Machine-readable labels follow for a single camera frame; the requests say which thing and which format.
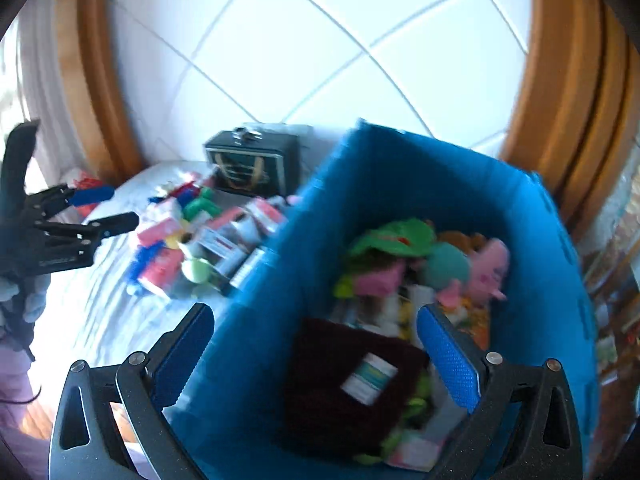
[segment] blue gripper pad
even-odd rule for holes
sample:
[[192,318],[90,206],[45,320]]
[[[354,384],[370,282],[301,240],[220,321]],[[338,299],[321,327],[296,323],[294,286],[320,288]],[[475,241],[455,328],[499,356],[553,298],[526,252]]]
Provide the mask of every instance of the blue gripper pad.
[[161,354],[166,351],[162,363],[153,374],[154,388],[150,395],[158,410],[176,403],[213,335],[211,308],[203,303],[191,308],[197,309],[195,315],[191,317],[190,311],[175,330],[163,334],[149,352],[152,356],[156,348]]
[[110,200],[115,190],[111,186],[91,187],[89,189],[77,189],[68,202],[78,207],[81,205],[97,204]]
[[481,371],[472,364],[473,356],[467,356],[456,341],[456,329],[437,306],[424,306],[418,310],[416,330],[451,398],[473,412],[480,402]]

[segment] teal plush ball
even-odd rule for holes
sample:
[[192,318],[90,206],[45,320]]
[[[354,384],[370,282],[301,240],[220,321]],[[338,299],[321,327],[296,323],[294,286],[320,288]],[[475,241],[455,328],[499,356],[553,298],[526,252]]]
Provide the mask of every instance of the teal plush ball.
[[471,264],[459,248],[445,242],[433,245],[422,268],[423,283],[435,290],[447,288],[451,280],[469,281]]

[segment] pink stuffed animal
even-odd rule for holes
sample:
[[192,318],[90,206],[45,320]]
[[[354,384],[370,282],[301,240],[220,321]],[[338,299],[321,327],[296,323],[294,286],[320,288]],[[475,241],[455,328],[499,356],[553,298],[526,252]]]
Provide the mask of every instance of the pink stuffed animal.
[[476,305],[486,305],[491,298],[506,300],[500,288],[509,268],[507,246],[494,238],[479,253],[470,254],[469,259],[469,282],[463,287],[460,280],[452,280],[447,288],[437,294],[438,301],[444,307],[455,308],[460,304],[462,296],[468,297]]

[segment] black cable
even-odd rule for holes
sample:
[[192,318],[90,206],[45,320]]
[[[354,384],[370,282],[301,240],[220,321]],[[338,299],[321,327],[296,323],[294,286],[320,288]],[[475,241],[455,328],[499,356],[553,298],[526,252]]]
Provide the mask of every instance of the black cable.
[[36,400],[40,394],[42,393],[42,386],[40,386],[40,388],[38,389],[38,393],[35,394],[33,397],[31,397],[31,399],[29,400],[4,400],[4,399],[0,399],[0,404],[13,404],[15,406],[21,406],[23,404],[31,404],[34,400]]

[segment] pile of items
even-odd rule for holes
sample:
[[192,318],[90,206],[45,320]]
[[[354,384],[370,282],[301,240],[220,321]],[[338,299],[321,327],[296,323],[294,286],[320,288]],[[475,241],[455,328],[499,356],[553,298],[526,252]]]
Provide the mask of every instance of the pile of items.
[[287,202],[260,197],[226,211],[214,201],[214,176],[188,173],[178,186],[158,189],[132,233],[136,250],[126,274],[131,295],[152,292],[171,298],[191,286],[220,292],[239,288],[241,266],[253,265],[258,247],[286,221]]
[[437,234],[415,218],[355,240],[330,320],[306,320],[294,342],[284,395],[289,433],[360,463],[431,470],[467,413],[422,350],[417,309],[437,304],[487,349],[490,301],[505,299],[509,256],[498,239]]

